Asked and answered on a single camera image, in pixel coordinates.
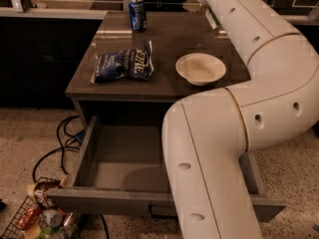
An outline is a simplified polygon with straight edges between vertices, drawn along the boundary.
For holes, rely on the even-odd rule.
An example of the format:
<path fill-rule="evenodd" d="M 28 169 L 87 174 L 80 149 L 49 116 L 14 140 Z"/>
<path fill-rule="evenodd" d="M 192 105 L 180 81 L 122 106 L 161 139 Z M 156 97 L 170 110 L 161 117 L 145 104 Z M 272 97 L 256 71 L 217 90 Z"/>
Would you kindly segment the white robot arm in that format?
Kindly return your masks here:
<path fill-rule="evenodd" d="M 319 120 L 319 56 L 262 0 L 200 0 L 248 69 L 247 82 L 188 96 L 162 124 L 165 167 L 183 239 L 262 239 L 242 154 Z"/>

